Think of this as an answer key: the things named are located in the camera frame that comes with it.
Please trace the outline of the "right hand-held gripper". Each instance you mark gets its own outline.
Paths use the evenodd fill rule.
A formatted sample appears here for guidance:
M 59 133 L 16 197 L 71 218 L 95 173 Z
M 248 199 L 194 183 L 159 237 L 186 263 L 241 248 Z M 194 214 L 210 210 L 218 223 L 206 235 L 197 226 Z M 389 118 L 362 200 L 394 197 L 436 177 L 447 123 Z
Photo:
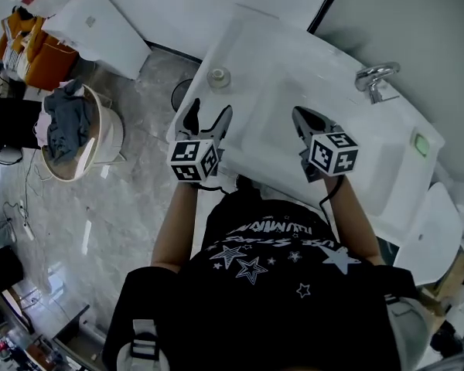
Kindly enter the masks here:
M 299 155 L 307 181 L 317 181 L 321 174 L 334 177 L 352 172 L 360 150 L 356 141 L 345 131 L 336 131 L 337 123 L 317 111 L 311 112 L 310 126 L 306 113 L 300 106 L 292 110 L 295 130 L 306 145 Z

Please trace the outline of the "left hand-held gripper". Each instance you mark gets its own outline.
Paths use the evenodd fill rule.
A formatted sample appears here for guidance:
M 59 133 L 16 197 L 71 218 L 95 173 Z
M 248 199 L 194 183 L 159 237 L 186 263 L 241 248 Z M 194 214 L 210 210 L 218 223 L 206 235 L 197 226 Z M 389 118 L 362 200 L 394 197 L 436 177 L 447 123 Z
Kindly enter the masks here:
M 227 105 L 203 137 L 199 133 L 199 110 L 199 98 L 183 108 L 176 120 L 176 139 L 169 143 L 167 165 L 179 182 L 203 183 L 217 174 L 223 152 L 220 141 L 233 117 L 233 108 Z

